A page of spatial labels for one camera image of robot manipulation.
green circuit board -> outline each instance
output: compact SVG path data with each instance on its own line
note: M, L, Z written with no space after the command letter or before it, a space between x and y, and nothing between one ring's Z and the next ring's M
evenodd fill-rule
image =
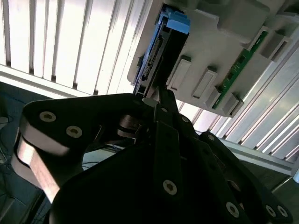
M256 43L252 46L251 50L243 49L241 54L239 55L238 59L235 61L233 66L230 68L227 76L223 80L222 84L218 86L218 91L221 93L218 97L217 101L213 105L213 109L216 109L217 106L220 104L222 99L224 98L225 94L228 92L229 88L232 86L234 81L238 78L242 70L245 68L249 60L252 58L253 54L256 52L260 44L265 39L266 35L268 34L267 31L263 31L259 38L257 39Z

horizontal bar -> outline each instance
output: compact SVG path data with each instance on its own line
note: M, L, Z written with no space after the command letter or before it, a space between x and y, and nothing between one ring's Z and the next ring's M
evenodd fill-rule
M0 65L0 82L7 83L53 99L87 97L87 93Z
M291 175L291 170L294 164L290 162L235 144L233 142L223 139L220 139L220 141L241 161L253 163L283 174Z

cable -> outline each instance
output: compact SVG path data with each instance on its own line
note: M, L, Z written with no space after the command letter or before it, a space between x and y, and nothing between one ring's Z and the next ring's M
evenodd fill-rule
M4 175L2 175L2 178L3 178L3 182L4 182L4 190L7 192L6 178L5 178ZM4 206L5 206L5 203L6 203L6 199L7 199L7 197L6 197L5 200L4 200L4 205L3 205L2 208L1 208L0 214L2 214L2 211L3 211L3 209L4 209Z
M6 193L4 193L4 194L0 195L0 197L2 197L3 195L6 195Z
M84 162L82 165L88 164L88 163L99 163L99 162Z
M27 103L25 103L25 102L23 102L23 101L21 101L21 100L19 100L19 99L16 99L16 98L14 98L14 97L12 97L12 96L6 94L6 93L0 92L0 95L3 96L3 97L6 97L6 98L8 98L8 99L12 99L12 100L14 100L14 101L20 102L20 103L22 103L22 104L27 104Z
M11 170L7 165L8 165L8 164L5 164L5 163L1 164L1 166L4 166L6 169L8 169L10 172L12 172L12 170ZM3 172L3 171L1 171L1 173L2 173L2 174L6 174L6 175L11 175L11 173L5 173L5 172Z
M27 206L24 202L22 202L20 199L14 197L14 196L9 196L11 198L13 198L14 200L17 200L18 202L20 202L22 205Z
M4 123L0 123L0 124L8 124L8 123L11 123L11 122L13 122L14 121L14 117L12 117L12 116L10 116L10 115L7 115L7 117L8 117L8 122L4 122ZM6 155L9 155L9 156L11 156L10 154L8 154L8 149L5 147L5 145L3 144L3 141L2 141L2 138L1 138L1 134L2 134L2 132L0 132L0 145L2 145L4 148L5 148L5 150L6 150L6 153L4 153L3 151L2 151L2 148L0 147L0 152L2 153L2 154L6 154Z
M2 117L8 117L8 122L3 122L3 123L0 123L0 125L2 125L2 124L8 124L8 123L11 123L11 122L13 122L13 120L14 120L14 118L12 117L12 116L10 116L10 115L5 115L5 116L2 116Z
M33 224L35 224L36 221L37 221L37 223L42 222L42 221L43 221L43 218L41 218L41 219L34 218L33 220L34 220Z
M281 183L279 183L277 186L275 186L272 189L272 193L276 192L278 189L280 189L284 184L286 184L290 179L292 179L292 176L288 176L285 178Z
M115 147L114 145L109 145L109 144L104 144L101 146L97 146L95 148L90 148L90 150L88 150L87 152L91 152L91 151L96 151L96 150L105 150L105 151L109 151L109 152L113 152L113 153L117 153L122 151L122 149Z
M43 216L41 215L41 213L42 213L42 211L43 211L43 209L44 209L44 207L45 207L46 205L47 205L47 200L44 199L44 200L43 200L43 207L41 208L41 206L42 206L42 205L41 205L41 206L40 206L41 209L38 209L39 212L37 211L37 215L39 215L41 218L40 218L40 219L36 219L36 218L34 218L35 221L41 221L41 222L43 221L43 219L45 218L47 212L45 212L45 214L44 214Z

screw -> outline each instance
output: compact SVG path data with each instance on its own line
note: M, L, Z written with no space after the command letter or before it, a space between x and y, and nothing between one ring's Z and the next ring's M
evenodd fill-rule
M184 122L186 122L186 123L188 123L188 122L189 122L188 118L187 118L187 117L185 117L185 116L182 116L182 120L183 120Z
M277 206L278 211L284 216L284 217L288 217L288 213L285 211L285 209L283 207L281 207L280 205Z
M208 138L209 138L211 141L214 141L214 140L215 140L215 138L214 138L212 135L210 135L210 134L208 134Z
M272 217L276 217L276 213L273 210L273 208L271 208L270 206L266 205L266 210L267 212L272 216Z
M235 182L233 182L233 181L231 181L231 180L228 180L228 183L229 183L235 190L241 192L241 189L239 188L239 186L238 186Z
M178 191L177 186L170 180L163 182L163 188L170 195L175 195Z
M82 130L77 126L69 126L66 128L66 134L77 139L81 137Z
M49 111L44 111L39 114L39 118L44 122L53 122L56 120L55 114Z
M226 203L226 209L228 210L228 212L235 218L239 217L239 210L237 209L237 207L231 203L231 202L227 202Z

floor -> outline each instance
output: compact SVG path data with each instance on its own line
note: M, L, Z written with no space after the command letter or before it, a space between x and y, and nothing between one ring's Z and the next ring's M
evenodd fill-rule
M0 130L0 147L7 155L8 160L13 150L23 106L28 102L43 99L46 99L46 97L0 83L0 116L8 116L10 118L9 123ZM284 174L266 168L249 163L244 164L270 190L287 178ZM17 176L9 164L1 165L0 172L0 189L5 189L0 191L0 211L7 200L7 195L15 198L15 202L1 223L19 223L26 213L28 205L30 205L38 193L38 189ZM299 224L299 185L290 180L283 187L279 188L275 195L291 211L295 220L294 223ZM36 220L32 223L42 223L39 220L43 219L44 213L49 209L49 203L45 201L41 208L43 209L38 211L40 214L36 216Z

